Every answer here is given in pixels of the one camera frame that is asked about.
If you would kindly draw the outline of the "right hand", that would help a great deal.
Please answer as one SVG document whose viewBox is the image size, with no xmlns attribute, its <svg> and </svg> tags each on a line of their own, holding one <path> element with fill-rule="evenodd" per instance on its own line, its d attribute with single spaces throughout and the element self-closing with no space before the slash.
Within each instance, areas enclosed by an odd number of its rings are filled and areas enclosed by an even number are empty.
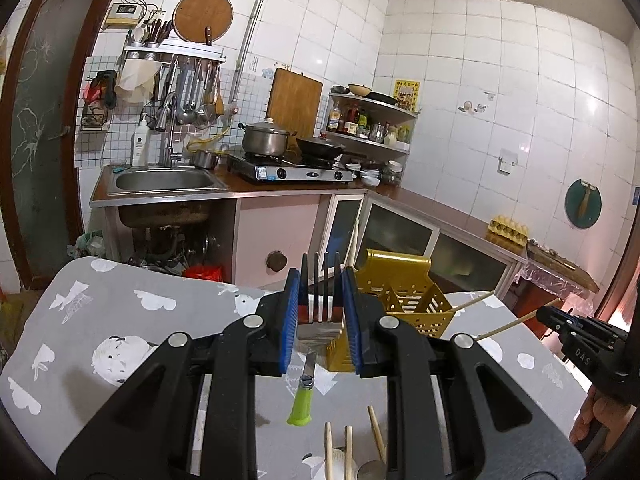
<svg viewBox="0 0 640 480">
<path fill-rule="evenodd" d="M 600 393 L 595 386 L 591 386 L 570 430 L 570 442 L 577 444 L 585 440 L 591 425 L 600 422 L 608 430 L 602 445 L 602 450 L 608 452 L 624 432 L 635 410 L 632 405 L 621 404 Z"/>
</svg>

